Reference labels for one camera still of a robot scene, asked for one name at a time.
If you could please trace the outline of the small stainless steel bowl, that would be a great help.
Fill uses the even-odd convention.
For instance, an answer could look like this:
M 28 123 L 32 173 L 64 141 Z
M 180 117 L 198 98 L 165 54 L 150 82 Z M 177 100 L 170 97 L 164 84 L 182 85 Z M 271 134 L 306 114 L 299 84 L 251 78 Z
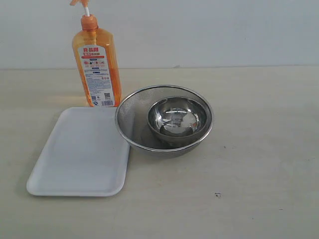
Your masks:
M 156 138 L 173 147 L 182 147 L 200 138 L 210 117 L 211 113 L 203 104 L 175 96 L 155 102 L 149 108 L 147 121 Z

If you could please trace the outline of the steel mesh strainer basket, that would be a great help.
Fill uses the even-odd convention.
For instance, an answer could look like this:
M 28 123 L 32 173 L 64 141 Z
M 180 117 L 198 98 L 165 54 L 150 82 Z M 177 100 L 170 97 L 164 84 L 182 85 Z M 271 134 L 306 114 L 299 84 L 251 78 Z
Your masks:
M 147 121 L 149 108 L 155 102 L 175 96 L 194 99 L 211 113 L 209 123 L 200 138 L 182 147 L 173 147 L 156 138 Z M 175 85 L 156 85 L 139 89 L 124 98 L 117 107 L 115 123 L 120 135 L 135 150 L 159 158 L 174 158 L 193 150 L 209 135 L 214 124 L 214 112 L 209 102 L 191 89 Z

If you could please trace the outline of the orange pump soap bottle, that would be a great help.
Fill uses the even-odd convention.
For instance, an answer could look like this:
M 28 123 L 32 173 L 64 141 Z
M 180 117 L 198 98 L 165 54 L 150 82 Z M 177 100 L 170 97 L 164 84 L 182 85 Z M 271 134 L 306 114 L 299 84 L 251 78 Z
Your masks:
M 82 30 L 73 37 L 72 49 L 86 100 L 91 107 L 117 107 L 122 89 L 113 35 L 98 26 L 87 0 L 70 4 L 78 2 L 84 8 Z

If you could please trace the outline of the white rectangular plastic tray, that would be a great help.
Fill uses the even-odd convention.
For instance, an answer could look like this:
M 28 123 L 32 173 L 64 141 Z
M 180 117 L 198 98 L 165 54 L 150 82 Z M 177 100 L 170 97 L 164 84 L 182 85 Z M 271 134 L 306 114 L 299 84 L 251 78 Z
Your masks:
M 114 107 L 72 107 L 58 118 L 27 181 L 34 196 L 109 197 L 124 185 L 130 146 Z

